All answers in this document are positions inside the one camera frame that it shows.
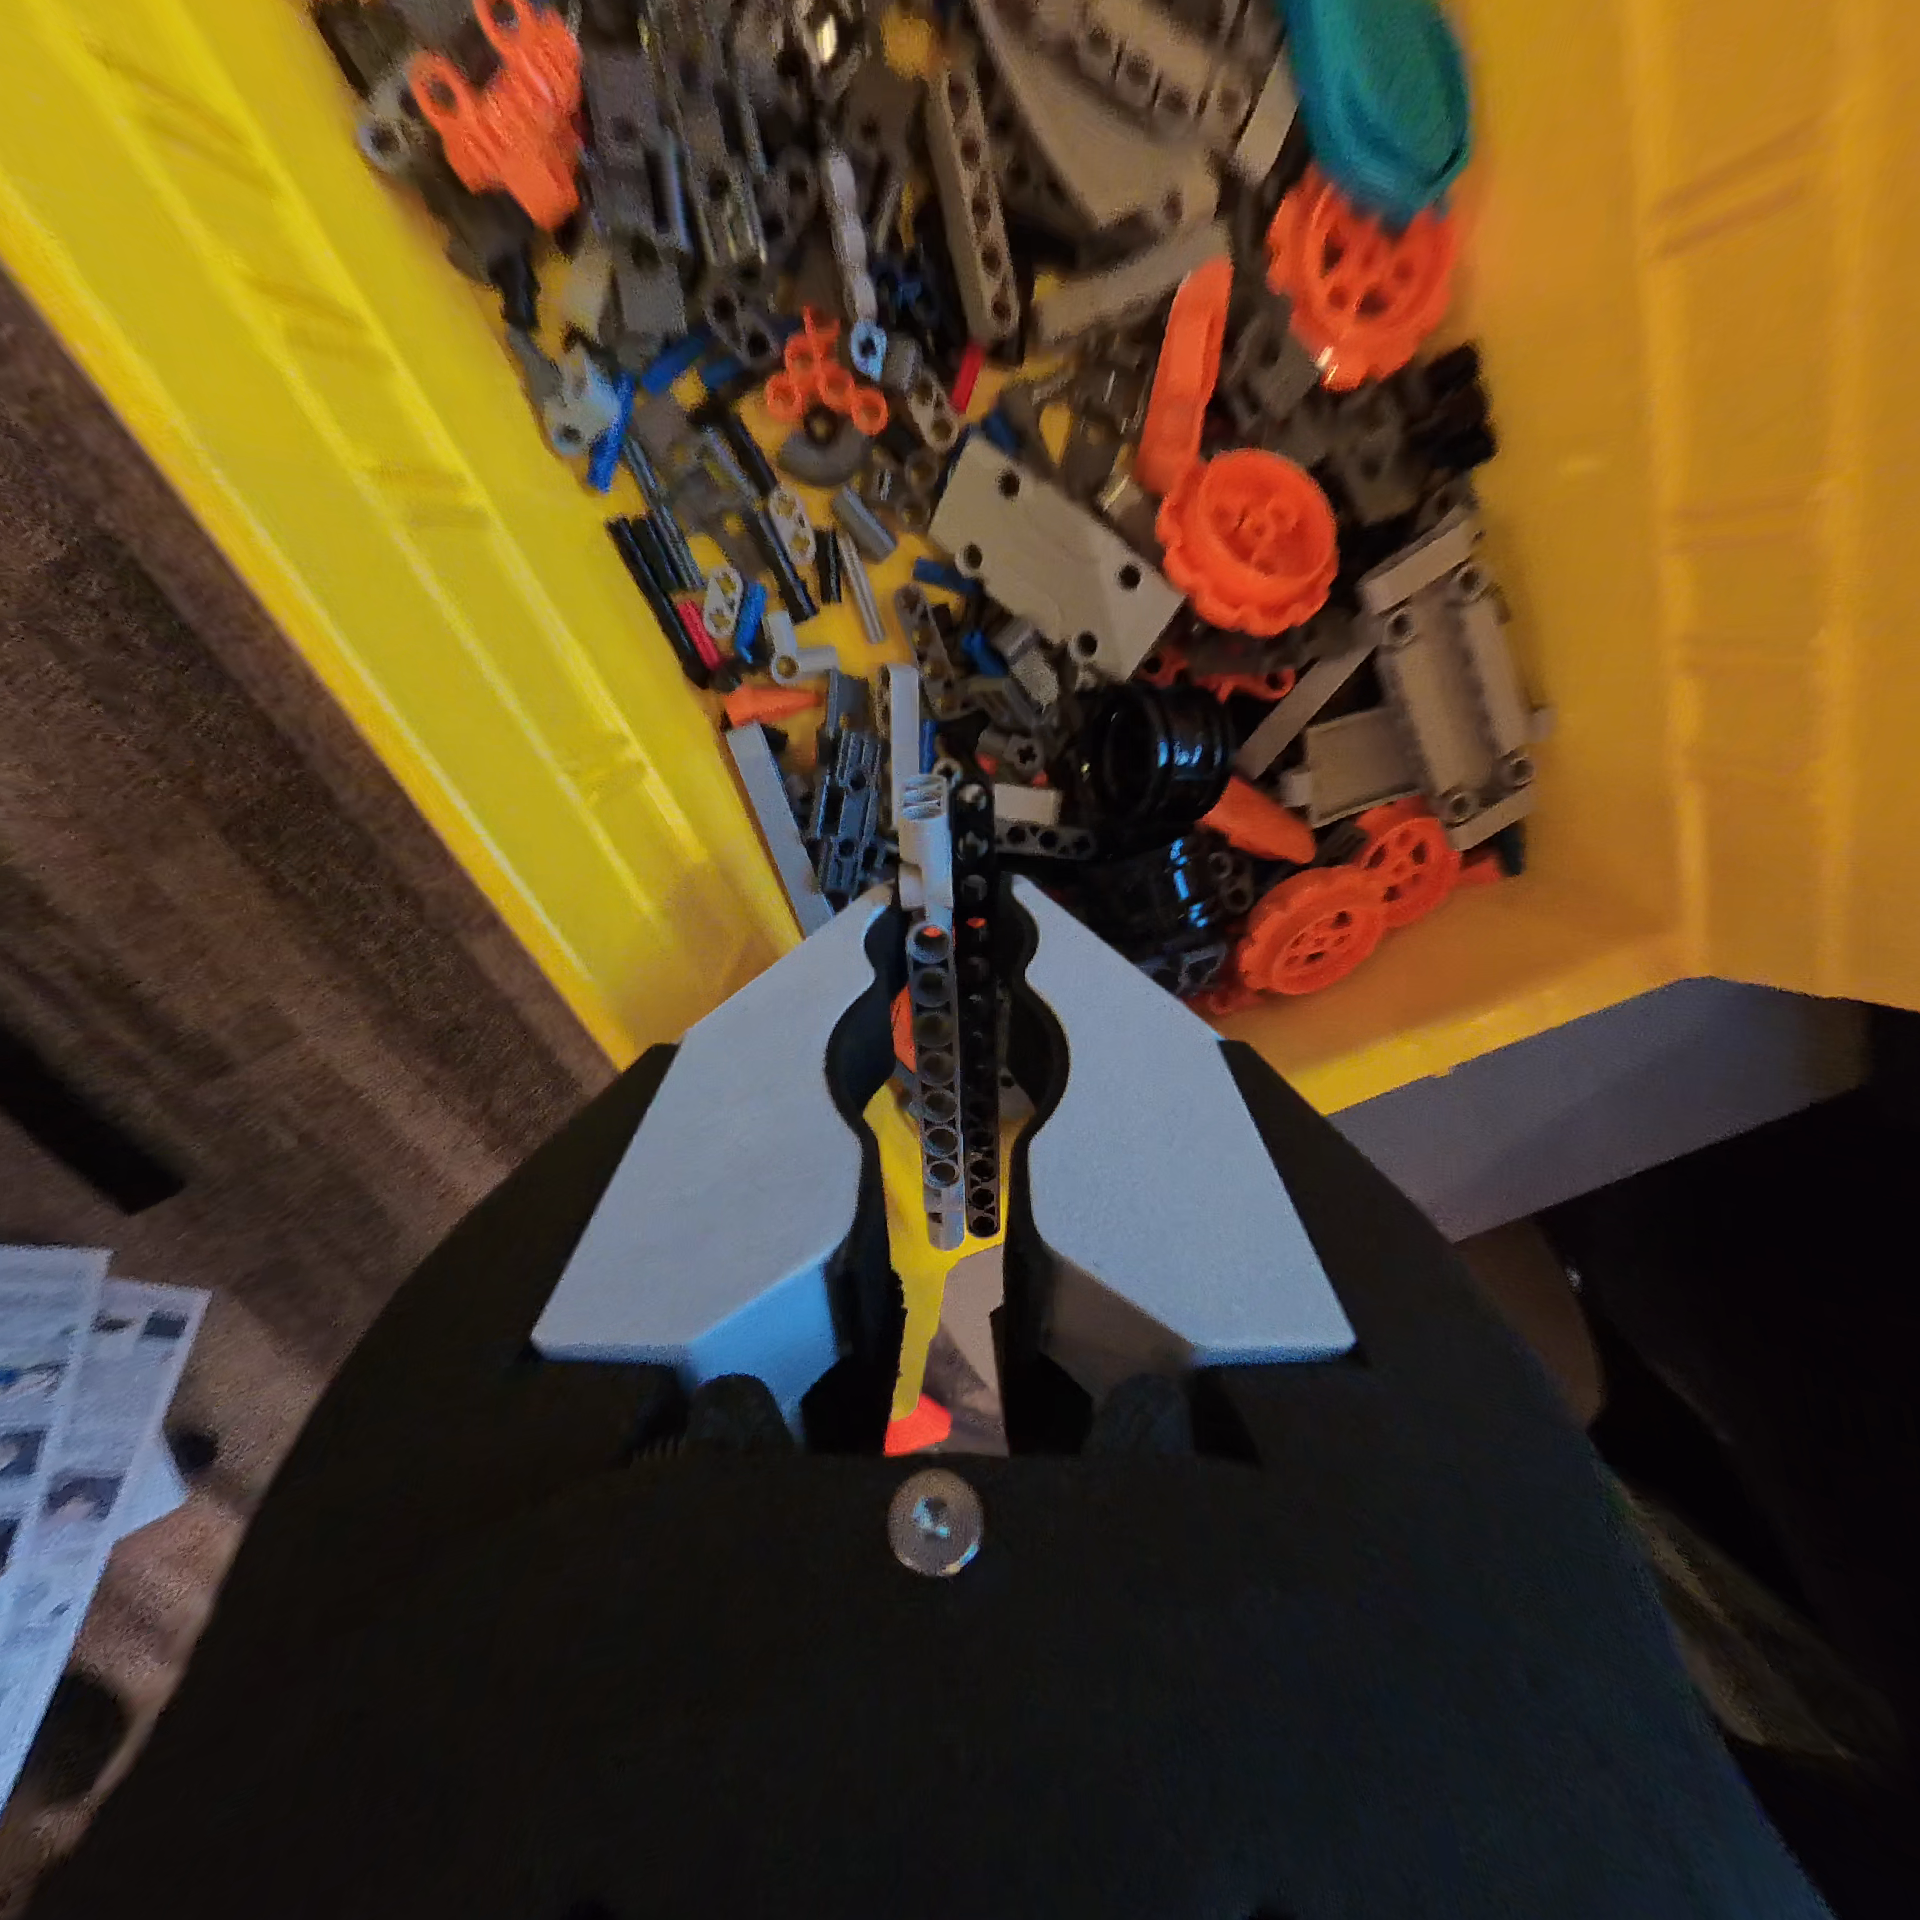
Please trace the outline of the long light grey frame beam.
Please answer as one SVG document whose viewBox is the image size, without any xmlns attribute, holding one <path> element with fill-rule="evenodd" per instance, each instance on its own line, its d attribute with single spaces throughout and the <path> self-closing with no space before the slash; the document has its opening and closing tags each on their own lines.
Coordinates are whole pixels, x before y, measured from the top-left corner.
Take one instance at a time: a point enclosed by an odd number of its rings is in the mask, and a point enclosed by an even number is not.
<svg viewBox="0 0 1920 1920">
<path fill-rule="evenodd" d="M 1314 829 L 1422 800 L 1452 851 L 1473 852 L 1529 816 L 1545 737 L 1507 643 L 1505 600 L 1468 560 L 1375 626 L 1376 707 L 1310 723 L 1281 799 Z"/>
</svg>

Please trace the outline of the pile of building parts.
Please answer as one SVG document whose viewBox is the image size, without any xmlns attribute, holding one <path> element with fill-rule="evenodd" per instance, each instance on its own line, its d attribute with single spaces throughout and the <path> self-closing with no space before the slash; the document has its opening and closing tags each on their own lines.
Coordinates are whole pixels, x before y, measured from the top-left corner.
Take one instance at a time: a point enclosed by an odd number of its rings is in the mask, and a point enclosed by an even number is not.
<svg viewBox="0 0 1920 1920">
<path fill-rule="evenodd" d="M 1286 877 L 1354 861 L 1356 819 L 1281 799 L 1319 717 L 1378 703 L 1375 619 L 1422 589 L 1380 576 L 1478 511 L 1498 433 L 1474 343 L 1433 336 L 1356 392 L 1321 386 L 1265 284 L 1265 234 L 1312 160 L 1224 183 L 1179 231 L 1092 231 L 1026 145 L 969 5 L 539 5 L 584 47 L 582 207 L 539 231 L 450 170 L 414 56 L 495 73 L 472 5 L 312 5 L 360 154 L 484 288 L 544 439 L 593 492 L 626 472 L 609 538 L 697 687 L 726 695 L 738 778 L 767 765 L 762 844 L 806 931 L 899 883 L 890 778 L 992 786 L 996 865 L 1028 871 L 1166 991 L 1228 1015 L 1265 996 L 1233 955 Z M 1328 601 L 1276 639 L 1185 600 L 1130 681 L 1008 616 L 928 538 L 954 456 L 992 442 L 1162 571 L 1164 499 L 1134 459 L 1182 280 L 1231 256 L 1233 306 L 1199 461 L 1273 451 L 1338 525 Z M 801 312 L 883 388 L 875 439 L 762 388 Z M 1102 690 L 1209 690 L 1236 737 L 1225 799 L 1177 833 L 1097 827 L 1073 744 Z"/>
</svg>

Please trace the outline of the small orange cross connector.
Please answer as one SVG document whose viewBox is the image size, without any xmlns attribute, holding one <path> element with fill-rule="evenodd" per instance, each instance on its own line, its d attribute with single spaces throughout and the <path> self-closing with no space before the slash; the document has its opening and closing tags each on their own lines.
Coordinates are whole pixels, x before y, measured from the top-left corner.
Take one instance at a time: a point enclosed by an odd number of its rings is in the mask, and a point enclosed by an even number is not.
<svg viewBox="0 0 1920 1920">
<path fill-rule="evenodd" d="M 784 340 L 779 369 L 762 388 L 762 405 L 779 426 L 803 426 L 812 407 L 823 407 L 850 421 L 863 437 L 875 439 L 892 421 L 890 400 L 842 359 L 840 330 L 838 321 L 806 306 L 801 327 Z"/>
</svg>

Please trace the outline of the large orange toothed sprocket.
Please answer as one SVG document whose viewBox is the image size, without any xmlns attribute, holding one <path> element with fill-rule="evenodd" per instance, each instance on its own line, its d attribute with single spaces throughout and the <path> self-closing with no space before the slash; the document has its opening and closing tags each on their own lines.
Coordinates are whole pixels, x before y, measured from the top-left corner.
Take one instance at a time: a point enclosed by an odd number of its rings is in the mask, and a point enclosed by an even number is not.
<svg viewBox="0 0 1920 1920">
<path fill-rule="evenodd" d="M 1352 393 L 1401 372 L 1452 305 L 1458 225 L 1424 208 L 1401 228 L 1348 201 L 1316 163 L 1265 234 L 1265 284 L 1319 384 Z"/>
</svg>

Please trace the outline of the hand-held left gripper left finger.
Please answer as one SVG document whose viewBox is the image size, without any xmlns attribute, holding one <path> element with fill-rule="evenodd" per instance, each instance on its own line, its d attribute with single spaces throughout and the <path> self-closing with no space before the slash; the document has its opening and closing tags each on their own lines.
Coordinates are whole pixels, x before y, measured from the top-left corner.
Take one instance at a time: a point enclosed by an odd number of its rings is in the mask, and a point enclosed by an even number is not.
<svg viewBox="0 0 1920 1920">
<path fill-rule="evenodd" d="M 535 1322 L 544 1357 L 750 1377 L 814 1448 L 881 1450 L 900 1283 L 866 1108 L 899 991 L 875 888 L 683 1035 Z"/>
</svg>

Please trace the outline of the teal plastic tool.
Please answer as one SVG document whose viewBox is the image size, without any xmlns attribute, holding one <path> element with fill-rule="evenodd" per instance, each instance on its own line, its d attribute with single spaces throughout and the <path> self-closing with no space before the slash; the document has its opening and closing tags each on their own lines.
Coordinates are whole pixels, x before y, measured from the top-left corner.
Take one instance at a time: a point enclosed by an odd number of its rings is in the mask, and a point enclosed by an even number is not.
<svg viewBox="0 0 1920 1920">
<path fill-rule="evenodd" d="M 1282 2 L 1308 146 L 1338 193 L 1401 231 L 1473 155 L 1473 89 L 1435 2 Z"/>
</svg>

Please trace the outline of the orange curved holed liftarm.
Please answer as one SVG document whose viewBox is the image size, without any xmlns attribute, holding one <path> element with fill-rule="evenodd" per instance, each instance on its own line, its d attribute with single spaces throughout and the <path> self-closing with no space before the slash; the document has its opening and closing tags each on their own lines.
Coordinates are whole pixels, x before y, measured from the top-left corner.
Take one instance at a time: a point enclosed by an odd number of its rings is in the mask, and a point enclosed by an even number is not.
<svg viewBox="0 0 1920 1920">
<path fill-rule="evenodd" d="M 1152 499 L 1164 499 L 1199 465 L 1233 282 L 1233 258 L 1214 256 L 1182 280 L 1171 301 L 1134 459 L 1134 481 Z"/>
</svg>

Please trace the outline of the yellow plastic bin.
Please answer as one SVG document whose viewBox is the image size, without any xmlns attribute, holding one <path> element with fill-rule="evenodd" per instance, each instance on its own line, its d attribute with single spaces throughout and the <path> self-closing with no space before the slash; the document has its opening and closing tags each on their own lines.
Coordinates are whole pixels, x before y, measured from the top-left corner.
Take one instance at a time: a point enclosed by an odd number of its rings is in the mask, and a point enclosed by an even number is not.
<svg viewBox="0 0 1920 1920">
<path fill-rule="evenodd" d="M 1303 1011 L 1335 1114 L 1688 976 L 1916 1008 L 1916 5 L 1444 5 L 1527 871 Z M 310 5 L 6 5 L 6 266 L 624 1065 L 799 940 Z"/>
</svg>

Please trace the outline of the light grey long holed beam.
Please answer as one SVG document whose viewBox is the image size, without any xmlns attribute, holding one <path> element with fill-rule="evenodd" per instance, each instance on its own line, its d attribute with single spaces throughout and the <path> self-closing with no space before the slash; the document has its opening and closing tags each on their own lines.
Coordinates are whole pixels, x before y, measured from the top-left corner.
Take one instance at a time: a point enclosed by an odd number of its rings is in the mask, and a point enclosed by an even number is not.
<svg viewBox="0 0 1920 1920">
<path fill-rule="evenodd" d="M 935 772 L 911 776 L 896 791 L 921 1197 L 928 1241 L 944 1256 L 956 1252 L 968 1235 L 948 804 L 948 784 Z"/>
</svg>

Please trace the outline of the light grey rectangular plate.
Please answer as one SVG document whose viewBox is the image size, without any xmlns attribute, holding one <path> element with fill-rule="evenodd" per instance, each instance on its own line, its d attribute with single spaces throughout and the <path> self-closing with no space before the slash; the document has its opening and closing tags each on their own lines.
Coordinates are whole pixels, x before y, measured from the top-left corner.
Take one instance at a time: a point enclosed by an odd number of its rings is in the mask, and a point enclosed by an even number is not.
<svg viewBox="0 0 1920 1920">
<path fill-rule="evenodd" d="M 992 442 L 954 456 L 928 538 L 986 595 L 1106 681 L 1130 681 L 1185 608 L 1104 519 Z"/>
</svg>

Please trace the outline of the printed paper sheet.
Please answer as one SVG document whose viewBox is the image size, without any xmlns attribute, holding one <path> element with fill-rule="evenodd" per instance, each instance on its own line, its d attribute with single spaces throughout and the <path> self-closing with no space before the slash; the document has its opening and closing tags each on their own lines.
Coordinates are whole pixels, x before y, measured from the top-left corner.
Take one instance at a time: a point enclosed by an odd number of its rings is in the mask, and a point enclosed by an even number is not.
<svg viewBox="0 0 1920 1920">
<path fill-rule="evenodd" d="M 104 1249 L 3 1249 L 7 1802 L 115 1548 L 186 1499 L 166 1424 L 208 1304 L 115 1277 Z"/>
</svg>

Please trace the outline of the orange looped connector piece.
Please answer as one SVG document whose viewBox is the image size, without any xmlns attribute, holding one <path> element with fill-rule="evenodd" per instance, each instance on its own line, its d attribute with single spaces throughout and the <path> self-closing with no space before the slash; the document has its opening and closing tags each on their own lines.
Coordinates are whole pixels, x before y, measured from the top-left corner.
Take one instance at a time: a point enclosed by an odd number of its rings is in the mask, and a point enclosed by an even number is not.
<svg viewBox="0 0 1920 1920">
<path fill-rule="evenodd" d="M 446 52 L 425 51 L 408 64 L 408 89 L 472 193 L 505 195 L 553 234 L 582 207 L 584 47 L 552 7 L 473 2 L 472 19 L 491 77 L 473 85 Z"/>
</svg>

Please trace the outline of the black long holed beam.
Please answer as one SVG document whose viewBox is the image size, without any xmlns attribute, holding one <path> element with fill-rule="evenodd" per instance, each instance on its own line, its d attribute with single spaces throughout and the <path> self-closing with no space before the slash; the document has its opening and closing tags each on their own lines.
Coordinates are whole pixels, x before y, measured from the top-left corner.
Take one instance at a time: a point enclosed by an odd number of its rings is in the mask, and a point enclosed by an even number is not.
<svg viewBox="0 0 1920 1920">
<path fill-rule="evenodd" d="M 951 789 L 954 985 L 968 1235 L 1001 1232 L 1001 976 L 999 865 L 992 786 Z"/>
</svg>

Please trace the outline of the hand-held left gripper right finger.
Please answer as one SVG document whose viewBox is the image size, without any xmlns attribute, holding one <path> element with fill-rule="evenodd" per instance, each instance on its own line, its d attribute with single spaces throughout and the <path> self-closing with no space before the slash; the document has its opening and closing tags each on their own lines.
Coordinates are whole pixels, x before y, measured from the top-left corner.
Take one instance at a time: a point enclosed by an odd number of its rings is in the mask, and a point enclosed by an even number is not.
<svg viewBox="0 0 1920 1920">
<path fill-rule="evenodd" d="M 1055 904 L 1001 890 L 1001 1419 L 1073 1453 L 1131 1381 L 1345 1362 L 1358 1335 L 1216 1032 Z"/>
</svg>

